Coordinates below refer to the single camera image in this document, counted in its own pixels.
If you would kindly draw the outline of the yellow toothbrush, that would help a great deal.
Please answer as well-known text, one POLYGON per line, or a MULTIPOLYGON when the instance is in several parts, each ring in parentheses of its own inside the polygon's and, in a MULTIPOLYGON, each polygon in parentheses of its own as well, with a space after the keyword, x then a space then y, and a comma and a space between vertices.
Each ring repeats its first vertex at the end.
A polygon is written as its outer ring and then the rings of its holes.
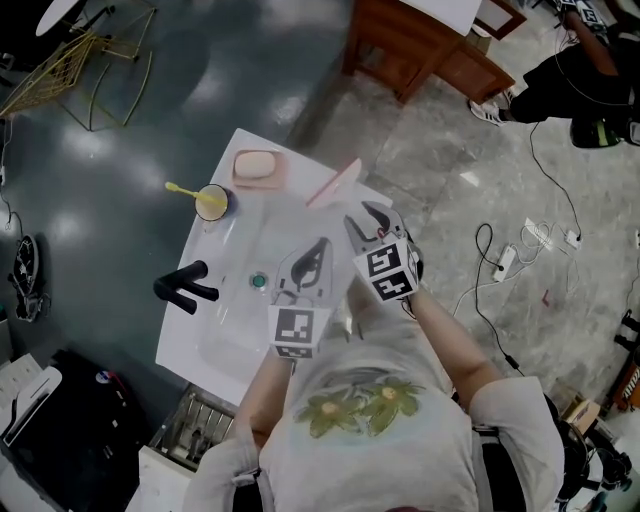
POLYGON ((219 198, 216 198, 216 197, 211 196, 211 195, 206 194, 206 193, 195 192, 195 191, 191 191, 191 190, 182 188, 182 187, 178 186, 177 184, 175 184, 173 182, 166 182, 165 183, 165 189, 168 190, 168 191, 171 191, 171 192, 182 193, 182 194, 191 196, 194 199, 200 200, 202 202, 215 204, 218 207, 225 207, 227 205, 227 203, 224 200, 221 200, 219 198))

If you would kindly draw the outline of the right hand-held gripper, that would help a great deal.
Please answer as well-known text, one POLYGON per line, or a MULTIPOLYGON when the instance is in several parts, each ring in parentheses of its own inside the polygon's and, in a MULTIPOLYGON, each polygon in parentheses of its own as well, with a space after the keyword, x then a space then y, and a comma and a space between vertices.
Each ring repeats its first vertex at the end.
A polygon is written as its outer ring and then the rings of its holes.
POLYGON ((402 217, 394 209, 375 201, 363 201, 366 212, 378 223, 377 236, 384 240, 389 234, 396 239, 376 248, 376 237, 367 237, 356 221, 344 217, 344 226, 357 255, 354 265, 379 303, 404 299, 414 294, 420 284, 418 248, 409 242, 402 217))

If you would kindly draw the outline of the person's grey flower shirt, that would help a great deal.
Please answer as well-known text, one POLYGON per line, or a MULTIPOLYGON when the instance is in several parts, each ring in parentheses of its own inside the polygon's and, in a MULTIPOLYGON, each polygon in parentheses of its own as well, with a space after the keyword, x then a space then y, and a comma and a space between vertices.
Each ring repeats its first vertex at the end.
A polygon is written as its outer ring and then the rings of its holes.
POLYGON ((296 365, 263 447, 240 426, 205 454, 183 511, 231 512, 257 476, 264 512, 479 512, 492 489, 476 479, 482 427, 506 448, 497 469, 516 473, 525 512, 549 512, 564 454, 539 381, 489 383, 463 409, 417 324, 373 308, 296 365))

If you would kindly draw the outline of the white power strip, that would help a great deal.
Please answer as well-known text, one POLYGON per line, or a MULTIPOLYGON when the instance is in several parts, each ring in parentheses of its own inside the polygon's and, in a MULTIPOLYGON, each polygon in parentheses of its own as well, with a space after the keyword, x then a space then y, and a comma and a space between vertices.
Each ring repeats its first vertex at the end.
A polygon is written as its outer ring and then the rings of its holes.
POLYGON ((516 258, 517 252, 513 245, 507 245, 498 261, 498 265, 493 273, 493 280, 497 283, 503 282, 509 273, 509 270, 516 258))

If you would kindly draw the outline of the black faucet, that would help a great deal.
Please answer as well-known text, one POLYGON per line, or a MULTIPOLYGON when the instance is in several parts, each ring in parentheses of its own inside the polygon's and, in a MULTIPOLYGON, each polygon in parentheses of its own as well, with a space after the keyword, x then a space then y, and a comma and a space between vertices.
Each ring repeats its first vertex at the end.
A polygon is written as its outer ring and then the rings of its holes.
POLYGON ((183 295, 182 291, 210 302, 216 302, 220 297, 217 288, 199 283, 207 275, 207 264, 202 260, 196 260, 183 268, 157 278, 153 283, 153 290, 160 300, 175 305, 189 315, 194 315, 197 311, 197 302, 195 299, 183 295))

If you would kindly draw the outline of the pale soap bar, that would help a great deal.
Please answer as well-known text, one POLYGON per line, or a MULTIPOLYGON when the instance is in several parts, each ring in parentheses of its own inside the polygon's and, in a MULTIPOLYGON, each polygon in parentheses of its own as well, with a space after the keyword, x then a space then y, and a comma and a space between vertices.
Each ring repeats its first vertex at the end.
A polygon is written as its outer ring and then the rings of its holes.
POLYGON ((276 158, 268 151, 248 151, 236 156, 234 170, 244 179, 261 179, 271 176, 276 169, 276 158))

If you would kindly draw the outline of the black device on floor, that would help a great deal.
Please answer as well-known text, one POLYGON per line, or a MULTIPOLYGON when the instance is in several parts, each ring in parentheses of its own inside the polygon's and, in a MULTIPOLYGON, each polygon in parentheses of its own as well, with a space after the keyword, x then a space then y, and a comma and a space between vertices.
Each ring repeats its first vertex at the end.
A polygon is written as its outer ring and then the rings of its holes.
POLYGON ((42 312, 48 314, 51 308, 51 298, 44 291, 39 269, 38 243, 34 237, 25 234, 18 243, 12 272, 7 277, 17 294, 18 320, 32 323, 42 312))

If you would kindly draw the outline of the wooden vanity with white top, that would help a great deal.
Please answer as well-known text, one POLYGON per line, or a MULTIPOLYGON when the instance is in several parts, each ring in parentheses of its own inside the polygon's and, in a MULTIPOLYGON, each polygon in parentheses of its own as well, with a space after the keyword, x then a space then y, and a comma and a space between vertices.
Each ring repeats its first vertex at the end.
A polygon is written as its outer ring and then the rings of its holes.
POLYGON ((526 21, 507 0, 355 0, 341 72, 367 75, 405 104, 432 76, 483 104, 515 85, 470 37, 501 40, 526 21))

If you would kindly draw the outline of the black case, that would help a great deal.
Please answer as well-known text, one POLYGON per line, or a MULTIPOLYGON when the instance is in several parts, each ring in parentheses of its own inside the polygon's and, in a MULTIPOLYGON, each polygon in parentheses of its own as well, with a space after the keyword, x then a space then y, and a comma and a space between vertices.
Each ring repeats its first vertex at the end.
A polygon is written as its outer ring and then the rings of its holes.
POLYGON ((125 512, 150 436, 138 401, 115 373, 75 352, 57 351, 48 366, 62 383, 0 452, 58 512, 125 512))

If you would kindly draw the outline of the white round table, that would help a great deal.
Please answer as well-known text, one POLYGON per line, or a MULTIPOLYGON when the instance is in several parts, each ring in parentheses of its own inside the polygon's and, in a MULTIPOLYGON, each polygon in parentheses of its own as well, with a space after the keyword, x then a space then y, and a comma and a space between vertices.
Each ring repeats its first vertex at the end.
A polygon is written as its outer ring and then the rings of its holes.
POLYGON ((45 35, 82 2, 83 0, 52 0, 37 25, 35 35, 37 37, 45 35))

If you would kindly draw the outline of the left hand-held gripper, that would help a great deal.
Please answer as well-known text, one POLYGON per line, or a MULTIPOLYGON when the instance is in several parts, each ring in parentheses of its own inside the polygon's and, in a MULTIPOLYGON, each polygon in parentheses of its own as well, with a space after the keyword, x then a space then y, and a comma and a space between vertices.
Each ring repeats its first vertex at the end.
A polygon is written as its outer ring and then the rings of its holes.
MULTIPOLYGON (((326 304, 331 298, 332 283, 333 245, 327 237, 310 239, 281 261, 272 300, 326 304)), ((270 305, 271 350, 281 358, 313 358, 319 351, 332 315, 331 308, 270 305)))

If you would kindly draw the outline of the white ceramic sink basin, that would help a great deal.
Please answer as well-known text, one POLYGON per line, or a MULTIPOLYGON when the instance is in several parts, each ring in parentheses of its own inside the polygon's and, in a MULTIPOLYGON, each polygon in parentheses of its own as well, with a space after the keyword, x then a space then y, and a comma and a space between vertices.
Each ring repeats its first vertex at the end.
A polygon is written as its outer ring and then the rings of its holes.
POLYGON ((166 307, 156 353, 157 364, 233 405, 242 400, 269 347, 267 309, 281 261, 310 239, 325 236, 333 245, 332 300, 338 303, 354 276, 353 249, 343 218, 365 212, 365 200, 390 206, 390 198, 356 183, 348 202, 309 209, 306 202, 335 171, 248 131, 237 129, 215 172, 214 184, 233 192, 234 212, 219 221, 195 218, 179 262, 208 266, 202 285, 215 287, 216 302, 197 298, 189 315, 166 307), (235 155, 241 150, 272 150, 287 159, 283 188, 242 190, 232 182, 235 155), (268 276, 265 290, 253 289, 250 275, 268 276))

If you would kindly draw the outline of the white plastic device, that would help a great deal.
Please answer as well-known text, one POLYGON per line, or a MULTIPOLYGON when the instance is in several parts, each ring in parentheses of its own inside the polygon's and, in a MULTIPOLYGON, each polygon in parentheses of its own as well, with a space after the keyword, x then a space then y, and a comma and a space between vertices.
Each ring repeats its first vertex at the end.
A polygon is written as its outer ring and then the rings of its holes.
POLYGON ((31 354, 0 369, 0 446, 13 444, 61 383, 57 368, 41 368, 31 354))

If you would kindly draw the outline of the white appliance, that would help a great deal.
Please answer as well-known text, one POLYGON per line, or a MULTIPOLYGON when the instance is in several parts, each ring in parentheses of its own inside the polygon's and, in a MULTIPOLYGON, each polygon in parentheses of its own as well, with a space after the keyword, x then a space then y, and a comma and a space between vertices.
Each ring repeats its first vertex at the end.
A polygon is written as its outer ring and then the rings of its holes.
POLYGON ((195 473, 154 449, 138 452, 139 486, 126 512, 182 512, 195 473))

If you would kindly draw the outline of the person's right forearm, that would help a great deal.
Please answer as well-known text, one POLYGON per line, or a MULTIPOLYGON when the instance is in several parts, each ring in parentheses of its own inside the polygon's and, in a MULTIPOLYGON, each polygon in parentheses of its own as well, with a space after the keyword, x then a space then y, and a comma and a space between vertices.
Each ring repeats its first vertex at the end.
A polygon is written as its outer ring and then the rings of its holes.
POLYGON ((468 410, 476 393, 503 378, 476 340, 425 289, 410 296, 411 309, 468 410))

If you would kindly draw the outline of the person's left forearm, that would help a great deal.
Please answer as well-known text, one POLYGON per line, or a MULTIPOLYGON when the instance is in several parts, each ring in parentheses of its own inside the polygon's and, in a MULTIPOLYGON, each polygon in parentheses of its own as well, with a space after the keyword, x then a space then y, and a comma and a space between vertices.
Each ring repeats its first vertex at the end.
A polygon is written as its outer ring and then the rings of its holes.
POLYGON ((261 449, 284 411, 294 361, 269 351, 251 381, 235 414, 235 431, 248 428, 261 449))

